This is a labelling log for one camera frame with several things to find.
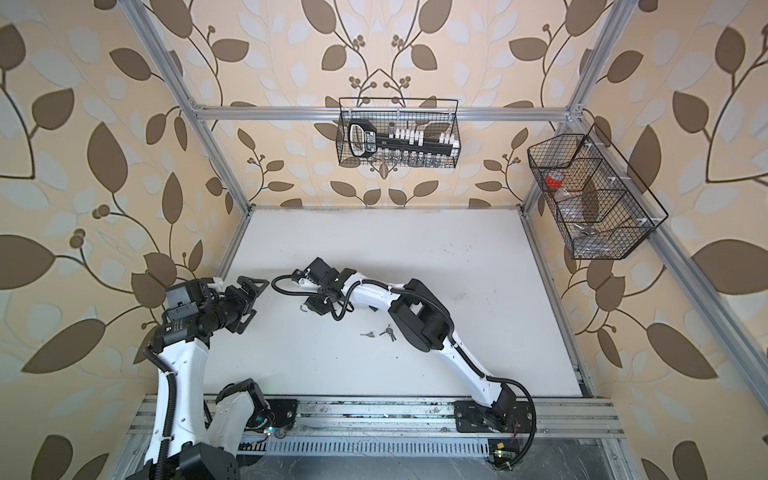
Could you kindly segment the black padlock key bunch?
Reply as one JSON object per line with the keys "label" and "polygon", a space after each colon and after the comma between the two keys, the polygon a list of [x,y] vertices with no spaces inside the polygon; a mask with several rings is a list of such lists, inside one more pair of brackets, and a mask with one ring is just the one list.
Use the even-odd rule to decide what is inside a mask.
{"label": "black padlock key bunch", "polygon": [[395,333],[394,333],[394,329],[392,328],[392,326],[391,326],[391,325],[388,325],[388,326],[385,328],[385,330],[384,330],[384,331],[382,331],[382,332],[380,333],[380,336],[387,336],[387,337],[389,337],[389,338],[390,338],[390,340],[391,340],[392,342],[395,342],[395,341],[396,341],[396,336],[395,336]]}

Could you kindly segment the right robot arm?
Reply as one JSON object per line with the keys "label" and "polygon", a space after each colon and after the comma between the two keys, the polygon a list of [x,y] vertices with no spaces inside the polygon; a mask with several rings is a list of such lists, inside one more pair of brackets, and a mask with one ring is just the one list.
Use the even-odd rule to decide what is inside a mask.
{"label": "right robot arm", "polygon": [[341,271],[316,258],[303,270],[271,281],[279,294],[303,297],[304,306],[336,321],[358,308],[385,311],[407,343],[442,358],[470,391],[477,412],[470,417],[482,429],[499,433],[536,433],[532,395],[519,381],[494,376],[460,339],[446,306],[418,279],[385,283],[353,269]]}

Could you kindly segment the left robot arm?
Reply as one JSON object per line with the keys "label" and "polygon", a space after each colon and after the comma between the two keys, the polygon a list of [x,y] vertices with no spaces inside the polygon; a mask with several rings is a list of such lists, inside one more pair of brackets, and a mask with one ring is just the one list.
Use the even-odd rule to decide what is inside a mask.
{"label": "left robot arm", "polygon": [[246,379],[223,388],[208,417],[203,379],[214,333],[243,333],[268,285],[241,276],[230,286],[213,277],[167,288],[168,307],[143,349],[159,373],[158,399],[150,444],[133,478],[239,478],[242,435],[269,404],[255,381]]}

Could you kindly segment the black tool rack with sockets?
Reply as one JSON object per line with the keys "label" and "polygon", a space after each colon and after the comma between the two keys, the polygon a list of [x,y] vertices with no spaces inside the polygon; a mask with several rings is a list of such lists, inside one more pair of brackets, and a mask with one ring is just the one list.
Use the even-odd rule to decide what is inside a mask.
{"label": "black tool rack with sockets", "polygon": [[349,122],[345,141],[351,154],[358,158],[444,161],[457,159],[461,151],[460,141],[452,134],[440,132],[435,139],[428,137],[426,130],[398,127],[395,122],[386,124],[384,130],[379,132],[371,121],[365,119]]}

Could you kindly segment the red cap in basket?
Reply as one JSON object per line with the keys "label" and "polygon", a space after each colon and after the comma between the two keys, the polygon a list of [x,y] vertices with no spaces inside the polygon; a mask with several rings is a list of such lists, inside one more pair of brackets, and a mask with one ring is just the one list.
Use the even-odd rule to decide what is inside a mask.
{"label": "red cap in basket", "polygon": [[549,191],[557,191],[562,187],[565,181],[565,175],[558,170],[550,170],[544,176],[544,183]]}

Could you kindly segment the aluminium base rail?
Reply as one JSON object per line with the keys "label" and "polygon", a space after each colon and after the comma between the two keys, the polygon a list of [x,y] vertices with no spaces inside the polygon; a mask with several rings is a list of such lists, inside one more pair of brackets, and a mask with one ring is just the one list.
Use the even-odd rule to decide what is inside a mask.
{"label": "aluminium base rail", "polygon": [[625,437],[612,402],[539,398],[508,432],[474,426],[465,397],[271,396],[275,420],[247,431],[242,455],[486,457],[503,444],[575,440],[608,445]]}

